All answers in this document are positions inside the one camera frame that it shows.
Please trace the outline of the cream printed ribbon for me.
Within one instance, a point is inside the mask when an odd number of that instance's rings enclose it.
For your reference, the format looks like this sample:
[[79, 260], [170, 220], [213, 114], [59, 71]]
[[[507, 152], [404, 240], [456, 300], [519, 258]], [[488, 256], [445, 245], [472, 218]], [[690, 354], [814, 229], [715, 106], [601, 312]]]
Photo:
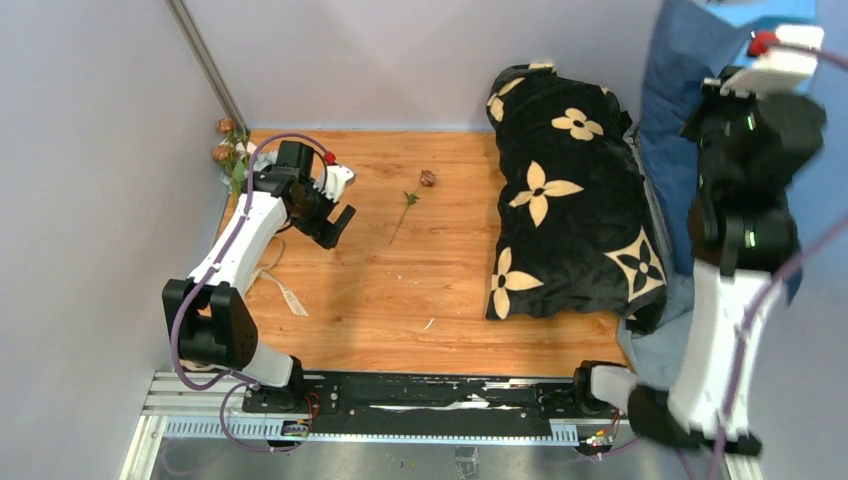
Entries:
[[282, 260], [285, 252], [285, 241], [279, 235], [275, 235], [274, 239], [277, 241], [278, 245], [274, 259], [265, 265], [257, 266], [253, 270], [247, 285], [247, 292], [250, 292], [255, 283], [260, 279], [270, 281], [277, 286], [286, 305], [288, 306], [292, 314], [300, 317], [308, 317], [309, 313], [307, 312], [303, 304], [300, 302], [296, 294], [287, 285], [285, 285], [276, 276], [272, 274], [272, 270]]

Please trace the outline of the single brown fake rose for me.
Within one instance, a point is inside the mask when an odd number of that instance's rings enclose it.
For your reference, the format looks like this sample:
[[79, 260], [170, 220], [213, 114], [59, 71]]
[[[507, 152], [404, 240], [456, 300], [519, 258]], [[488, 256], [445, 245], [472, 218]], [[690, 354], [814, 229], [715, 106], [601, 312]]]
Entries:
[[405, 205], [404, 209], [398, 219], [398, 222], [395, 226], [394, 231], [392, 232], [392, 236], [389, 240], [389, 245], [392, 245], [397, 237], [397, 234], [412, 206], [414, 206], [420, 199], [419, 191], [422, 188], [431, 188], [434, 187], [437, 181], [436, 174], [429, 169], [422, 169], [420, 171], [418, 184], [414, 190], [410, 192], [404, 191]]

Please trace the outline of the fake flower bunch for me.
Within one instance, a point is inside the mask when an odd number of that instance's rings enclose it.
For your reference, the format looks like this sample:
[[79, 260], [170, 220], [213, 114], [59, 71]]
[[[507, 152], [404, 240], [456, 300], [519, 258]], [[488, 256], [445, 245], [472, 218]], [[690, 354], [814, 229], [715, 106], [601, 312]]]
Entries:
[[238, 127], [236, 122], [229, 118], [219, 119], [216, 130], [224, 138], [213, 149], [212, 158], [222, 168], [222, 182], [229, 189], [230, 204], [235, 206], [240, 195], [246, 190], [250, 173], [269, 171], [276, 161], [277, 153], [259, 153], [250, 167], [250, 159], [256, 151], [256, 145], [249, 140], [249, 131]]

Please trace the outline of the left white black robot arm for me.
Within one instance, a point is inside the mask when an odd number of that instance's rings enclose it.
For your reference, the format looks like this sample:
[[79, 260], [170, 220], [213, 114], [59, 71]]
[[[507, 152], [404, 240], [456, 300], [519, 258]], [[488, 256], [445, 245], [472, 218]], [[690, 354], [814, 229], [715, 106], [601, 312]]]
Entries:
[[309, 396], [302, 363], [260, 340], [244, 297], [267, 244], [284, 227], [325, 250], [336, 247], [355, 209], [346, 206], [335, 221], [329, 216], [356, 174], [305, 135], [278, 139], [274, 161], [261, 169], [261, 150], [253, 150], [223, 233], [186, 279], [166, 283], [162, 301], [171, 360], [185, 386], [205, 391], [232, 376], [253, 398], [293, 413]]

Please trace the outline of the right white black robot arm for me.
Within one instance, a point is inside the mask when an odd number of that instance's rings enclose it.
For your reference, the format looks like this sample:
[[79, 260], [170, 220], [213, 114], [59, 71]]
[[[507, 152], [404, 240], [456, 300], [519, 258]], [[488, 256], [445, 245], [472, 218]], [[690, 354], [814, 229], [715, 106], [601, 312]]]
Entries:
[[624, 366], [586, 361], [570, 392], [577, 413], [615, 409], [636, 434], [672, 448], [761, 453], [747, 396], [764, 326], [800, 260], [786, 190], [823, 144], [825, 111], [799, 89], [815, 69], [765, 56], [703, 81], [680, 131], [697, 148], [698, 172], [688, 215], [694, 309], [680, 372], [661, 390]]

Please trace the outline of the black floral plush blanket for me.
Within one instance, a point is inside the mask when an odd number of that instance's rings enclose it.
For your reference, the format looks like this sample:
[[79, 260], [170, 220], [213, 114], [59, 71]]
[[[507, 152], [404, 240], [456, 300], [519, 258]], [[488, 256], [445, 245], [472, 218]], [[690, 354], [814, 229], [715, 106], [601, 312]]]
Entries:
[[486, 114], [505, 180], [486, 317], [611, 312], [654, 331], [668, 278], [615, 94], [519, 64], [494, 80]]

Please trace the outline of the grey blue cloth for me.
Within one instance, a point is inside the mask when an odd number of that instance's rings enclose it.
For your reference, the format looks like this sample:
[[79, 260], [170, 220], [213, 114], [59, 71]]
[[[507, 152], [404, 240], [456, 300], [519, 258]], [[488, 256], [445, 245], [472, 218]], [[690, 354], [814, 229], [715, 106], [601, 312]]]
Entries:
[[673, 273], [668, 280], [665, 310], [652, 333], [634, 333], [626, 329], [624, 320], [619, 323], [616, 340], [644, 383], [668, 390], [676, 381], [688, 342], [693, 304], [693, 278]]

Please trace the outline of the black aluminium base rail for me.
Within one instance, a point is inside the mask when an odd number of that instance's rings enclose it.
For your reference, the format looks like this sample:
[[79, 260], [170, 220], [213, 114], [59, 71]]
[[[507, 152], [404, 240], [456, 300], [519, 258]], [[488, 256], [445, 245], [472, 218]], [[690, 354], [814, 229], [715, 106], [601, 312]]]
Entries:
[[721, 425], [719, 401], [674, 411], [671, 395], [627, 367], [586, 361], [570, 377], [520, 378], [318, 370], [282, 388], [206, 376], [196, 391], [173, 373], [155, 375], [143, 413], [168, 440], [223, 439], [249, 451], [308, 442], [565, 446], [612, 451], [622, 427], [673, 449], [718, 447], [758, 456], [746, 428]]

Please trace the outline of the left aluminium corner post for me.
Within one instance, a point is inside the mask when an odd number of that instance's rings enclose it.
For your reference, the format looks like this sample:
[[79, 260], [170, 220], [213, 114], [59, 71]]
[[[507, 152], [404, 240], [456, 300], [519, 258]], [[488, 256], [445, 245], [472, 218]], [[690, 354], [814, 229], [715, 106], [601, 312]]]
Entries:
[[223, 112], [228, 118], [234, 120], [238, 127], [246, 128], [247, 123], [241, 109], [228, 88], [188, 5], [183, 0], [165, 0], [164, 3], [180, 29]]

